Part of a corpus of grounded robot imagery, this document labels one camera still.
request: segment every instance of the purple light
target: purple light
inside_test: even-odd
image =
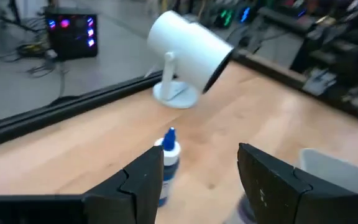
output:
[[[67,28],[70,25],[70,21],[68,19],[64,19],[60,22],[62,28]]]
[[[93,29],[88,29],[88,36],[89,37],[92,37],[93,36]]]
[[[88,46],[92,47],[94,45],[94,40],[93,39],[89,39],[88,40]]]
[[[298,14],[298,17],[301,17],[301,16],[303,16],[303,14],[306,12],[306,9],[305,10],[303,10],[303,11],[301,11],[299,14]]]
[[[87,22],[88,22],[88,26],[93,26],[93,19],[92,18],[89,17]]]
[[[56,27],[55,21],[49,20],[48,23],[49,23],[49,27],[50,27],[51,29],[54,29],[54,28]]]

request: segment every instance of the concrete floor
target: concrete floor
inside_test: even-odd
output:
[[[96,58],[66,62],[69,72],[66,74],[64,95],[81,95],[141,77],[154,65],[157,65],[154,70],[162,68],[162,61],[146,46],[147,33],[154,19],[145,13],[144,0],[60,2],[62,6],[90,7],[99,13],[99,55]],[[25,11],[34,12],[40,8],[34,4],[30,7],[32,8]],[[233,28],[217,33],[226,38]],[[6,37],[5,49],[13,49],[25,40],[21,30],[10,28],[9,32],[14,37]],[[273,41],[266,42],[267,47],[260,49],[259,52],[263,56],[269,58],[273,55],[273,50],[277,50],[273,47],[276,44]],[[293,48],[293,41],[284,42]],[[286,54],[292,52],[285,45],[279,47]],[[41,60],[21,60],[15,63],[0,61],[0,119],[40,108],[57,98],[60,89],[60,77],[57,72],[38,79],[29,78],[24,72],[41,64]]]

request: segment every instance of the white container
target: white container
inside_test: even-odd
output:
[[[318,152],[302,149],[300,169],[358,194],[358,167]]]
[[[158,139],[154,146],[162,145],[163,138]],[[179,155],[180,155],[180,145],[175,141],[175,146],[171,151],[163,151],[164,153],[164,171],[163,171],[163,182],[162,189],[160,194],[160,200],[158,201],[158,206],[161,207],[167,202],[168,196],[170,195],[173,178],[179,166]]]

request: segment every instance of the desk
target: desk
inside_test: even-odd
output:
[[[192,109],[145,90],[0,145],[0,194],[82,193],[150,148],[170,126],[183,153],[157,223],[222,223],[243,189],[239,142],[295,163],[315,147],[358,164],[358,120],[234,62]]]

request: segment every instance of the electronic equipment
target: electronic equipment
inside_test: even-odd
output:
[[[59,60],[98,54],[98,17],[90,9],[47,7],[45,21],[50,46]]]
[[[218,11],[218,16],[214,21],[214,26],[217,28],[227,29],[230,27],[233,19],[234,19],[233,9],[221,8]]]
[[[0,196],[0,223],[152,224],[162,179],[162,146],[154,146],[84,194]]]
[[[241,10],[239,20],[240,22],[246,22],[249,20],[249,14],[250,14],[251,7],[245,7]]]
[[[239,41],[239,46],[246,48],[252,53],[258,51],[262,42],[266,41],[264,36],[268,25],[275,25],[292,34],[304,37],[314,28],[316,21],[312,17],[304,16],[304,11],[298,11],[299,10],[294,9],[294,11],[290,10],[290,12],[288,12],[287,7],[282,5],[275,6],[275,9],[269,7],[260,8],[257,12],[257,18],[252,21],[247,32]]]
[[[306,35],[290,68],[298,73],[313,67],[327,69],[329,73],[335,74],[336,81],[341,85],[357,86],[358,11],[338,22],[328,23],[325,20],[321,19],[315,29]]]
[[[147,45],[165,60],[156,100],[172,108],[189,108],[206,93],[230,61],[233,47],[207,28],[179,14],[164,12],[153,24]],[[173,80],[174,74],[181,80]]]

